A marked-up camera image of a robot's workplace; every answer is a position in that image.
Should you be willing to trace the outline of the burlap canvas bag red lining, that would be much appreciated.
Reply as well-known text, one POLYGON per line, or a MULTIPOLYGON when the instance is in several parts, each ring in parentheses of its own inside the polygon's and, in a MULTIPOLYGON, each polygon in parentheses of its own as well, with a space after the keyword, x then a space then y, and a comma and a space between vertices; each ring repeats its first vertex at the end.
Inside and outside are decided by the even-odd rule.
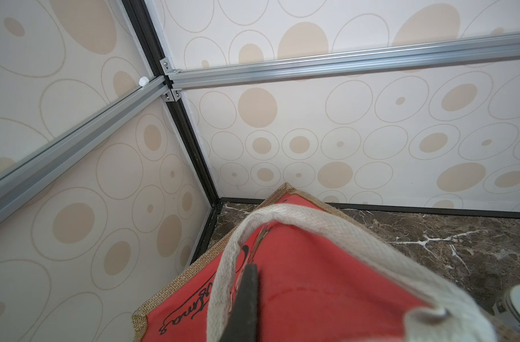
POLYGON ((431 301, 393 278, 399 261, 470 309, 520 284, 518 220, 445 218, 442 238, 423 250, 429 220, 371 227, 285 184, 246 221, 253 231, 237 247, 230 288, 257 266, 260 341, 402 340, 406 310, 431 301))

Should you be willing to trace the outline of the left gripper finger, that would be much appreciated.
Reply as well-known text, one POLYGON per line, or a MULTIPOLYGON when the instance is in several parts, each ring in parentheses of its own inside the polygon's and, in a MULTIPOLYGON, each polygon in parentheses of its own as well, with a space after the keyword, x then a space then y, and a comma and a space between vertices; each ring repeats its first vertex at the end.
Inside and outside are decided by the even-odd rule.
POLYGON ((258 323, 258 269, 244 267, 229 321, 220 341, 255 342, 258 323))

